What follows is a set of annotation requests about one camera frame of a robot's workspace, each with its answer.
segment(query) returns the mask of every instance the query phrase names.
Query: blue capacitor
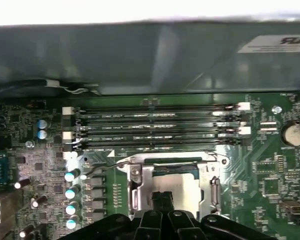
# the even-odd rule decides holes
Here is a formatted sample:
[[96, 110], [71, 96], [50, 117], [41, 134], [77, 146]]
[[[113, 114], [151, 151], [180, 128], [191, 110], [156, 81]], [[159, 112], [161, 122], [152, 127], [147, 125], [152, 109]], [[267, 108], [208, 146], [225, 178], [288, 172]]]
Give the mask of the blue capacitor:
[[48, 122], [46, 120], [41, 119], [38, 121], [37, 126], [39, 129], [46, 129], [48, 128]]
[[46, 139], [48, 137], [48, 133], [45, 130], [40, 130], [37, 133], [38, 139]]

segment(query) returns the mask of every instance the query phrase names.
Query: screw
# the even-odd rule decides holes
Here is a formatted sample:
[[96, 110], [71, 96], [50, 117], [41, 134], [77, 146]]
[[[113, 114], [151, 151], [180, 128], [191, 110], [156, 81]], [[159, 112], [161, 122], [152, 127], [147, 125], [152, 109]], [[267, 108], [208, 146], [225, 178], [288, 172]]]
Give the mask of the screw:
[[175, 212], [173, 213], [173, 215], [175, 215], [176, 217], [180, 217], [180, 216], [182, 216], [182, 212], [180, 212], [180, 211], [175, 211]]
[[28, 148], [28, 149], [31, 149], [31, 148], [34, 148], [35, 147], [35, 144], [33, 141], [26, 141], [25, 142], [25, 147]]
[[280, 106], [274, 106], [274, 107], [272, 108], [272, 112], [273, 112], [274, 114], [279, 114], [279, 113], [282, 112], [282, 107], [280, 107]]
[[208, 221], [209, 221], [210, 223], [215, 223], [215, 222], [217, 221], [217, 219], [216, 219], [214, 216], [209, 216], [209, 217], [208, 217]]
[[139, 171], [138, 171], [137, 169], [134, 168], [134, 169], [132, 169], [131, 174], [132, 174], [133, 176], [136, 176], [136, 175], [139, 174]]

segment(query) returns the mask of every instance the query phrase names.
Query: integrated circuit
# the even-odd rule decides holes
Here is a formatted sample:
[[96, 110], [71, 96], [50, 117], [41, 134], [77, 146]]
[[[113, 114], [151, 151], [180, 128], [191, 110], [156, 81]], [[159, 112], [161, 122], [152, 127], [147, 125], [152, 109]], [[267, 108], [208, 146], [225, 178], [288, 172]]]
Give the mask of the integrated circuit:
[[280, 182], [278, 178], [264, 179], [264, 195], [278, 195], [280, 193]]

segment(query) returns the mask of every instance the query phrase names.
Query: microchip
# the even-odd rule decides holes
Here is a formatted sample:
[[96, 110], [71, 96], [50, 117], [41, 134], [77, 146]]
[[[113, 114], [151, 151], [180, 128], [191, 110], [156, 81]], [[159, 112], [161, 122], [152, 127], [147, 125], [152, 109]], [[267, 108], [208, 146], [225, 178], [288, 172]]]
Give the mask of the microchip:
[[148, 105], [149, 105], [149, 100], [148, 100], [148, 99], [143, 99], [143, 100], [141, 101], [141, 105], [143, 105], [143, 106], [148, 106]]
[[157, 98], [152, 99], [151, 102], [153, 105], [159, 105], [159, 99], [157, 99]]
[[56, 194], [62, 194], [63, 193], [63, 187], [61, 185], [54, 185], [53, 186], [53, 191]]
[[265, 178], [264, 179], [264, 195], [277, 195], [279, 194], [279, 179], [278, 178]]
[[255, 226], [256, 226], [257, 228], [262, 228], [262, 226], [263, 226], [262, 221], [256, 221], [256, 222], [255, 222]]
[[86, 218], [92, 218], [93, 215], [94, 215], [93, 212], [86, 212], [86, 213], [85, 213], [85, 217], [86, 217]]
[[63, 156], [64, 156], [63, 152], [56, 152], [55, 153], [56, 158], [63, 158]]
[[26, 157], [24, 157], [24, 156], [16, 156], [15, 157], [15, 162], [17, 164], [25, 164], [26, 163]]
[[231, 186], [231, 192], [232, 193], [240, 193], [240, 188], [238, 185], [232, 185]]
[[43, 185], [39, 185], [36, 187], [37, 191], [44, 191], [45, 190], [45, 186]]
[[12, 122], [12, 123], [18, 123], [18, 122], [20, 122], [19, 115], [12, 115], [12, 116], [10, 116], [10, 122]]
[[99, 221], [99, 220], [103, 219], [104, 216], [105, 216], [105, 214], [102, 213], [102, 212], [94, 212], [93, 215], [92, 215], [92, 220], [93, 221]]
[[46, 103], [43, 101], [31, 101], [26, 104], [25, 108], [29, 110], [44, 110], [46, 109]]
[[39, 219], [40, 220], [45, 220], [47, 219], [47, 214], [45, 212], [39, 212]]
[[11, 135], [0, 136], [0, 151], [6, 149], [12, 149]]
[[54, 144], [62, 144], [62, 137], [61, 136], [55, 136], [53, 138], [53, 143]]
[[87, 206], [87, 207], [88, 207], [88, 206], [92, 206], [92, 201], [85, 201], [85, 202], [84, 202], [84, 205]]
[[269, 174], [275, 173], [277, 170], [277, 163], [276, 162], [257, 162], [256, 164], [256, 172], [258, 174]]
[[41, 171], [41, 170], [43, 170], [43, 169], [44, 169], [43, 163], [37, 162], [37, 163], [34, 164], [34, 170], [36, 170], [36, 171]]

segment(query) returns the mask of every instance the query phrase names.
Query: green circuit board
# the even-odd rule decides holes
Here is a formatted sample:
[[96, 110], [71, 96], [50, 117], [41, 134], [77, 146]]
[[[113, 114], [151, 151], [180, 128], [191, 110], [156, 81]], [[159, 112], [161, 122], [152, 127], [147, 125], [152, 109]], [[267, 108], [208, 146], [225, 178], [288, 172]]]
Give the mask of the green circuit board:
[[[195, 129], [200, 110], [189, 113], [187, 109], [193, 106], [217, 106], [237, 103], [249, 103], [248, 110], [238, 114], [243, 115], [245, 126], [251, 128], [251, 134], [245, 135], [240, 141], [231, 143], [218, 142], [201, 143], [200, 141], [177, 142], [159, 147], [141, 147], [133, 145], [112, 144], [116, 139], [116, 129], [104, 142], [102, 137], [97, 140], [98, 127], [109, 125], [106, 121], [92, 119], [93, 114], [104, 111], [102, 118], [106, 118], [109, 109], [120, 112], [107, 115], [107, 119], [120, 122], [123, 114], [131, 108], [141, 109], [134, 113], [144, 114], [145, 109], [155, 113], [160, 107], [178, 106], [182, 119], [175, 120], [179, 124], [188, 124], [187, 128]], [[66, 125], [63, 119], [63, 107], [72, 107], [76, 121], [73, 125]], [[90, 110], [85, 117], [82, 110]], [[24, 207], [17, 214], [17, 228], [15, 234], [27, 224], [47, 224], [50, 240], [57, 240], [73, 230], [66, 228], [69, 216], [65, 212], [69, 200], [64, 192], [71, 185], [65, 182], [67, 171], [66, 161], [62, 152], [65, 151], [63, 132], [89, 132], [92, 128], [85, 128], [89, 123], [94, 125], [94, 144], [82, 144], [79, 149], [77, 165], [82, 171], [89, 169], [92, 164], [116, 163], [118, 160], [134, 154], [184, 151], [212, 151], [226, 155], [230, 159], [229, 165], [220, 175], [221, 209], [222, 214], [230, 219], [257, 229], [260, 232], [275, 236], [279, 240], [300, 239], [300, 214], [293, 215], [290, 208], [282, 201], [300, 202], [300, 93], [238, 93], [238, 94], [189, 94], [189, 95], [159, 95], [159, 96], [107, 96], [86, 98], [47, 98], [47, 99], [6, 99], [0, 101], [0, 115], [5, 118], [5, 129], [0, 130], [0, 136], [11, 136], [6, 149], [9, 156], [10, 183], [19, 177], [34, 178], [31, 186], [24, 188]], [[38, 138], [39, 120], [45, 119], [50, 126], [46, 139]], [[129, 124], [139, 124], [136, 120]], [[171, 125], [166, 130], [173, 130]], [[182, 135], [187, 140], [198, 138], [187, 133]], [[33, 142], [33, 147], [25, 146], [27, 141]], [[99, 197], [99, 207], [94, 210], [91, 195], [93, 186], [85, 181], [78, 181], [82, 191], [80, 201], [80, 228], [92, 223], [95, 218], [109, 216], [114, 213], [128, 214], [127, 176], [118, 169], [99, 172], [102, 187], [102, 197]], [[30, 201], [33, 195], [45, 194], [48, 201], [43, 207], [31, 209]]]

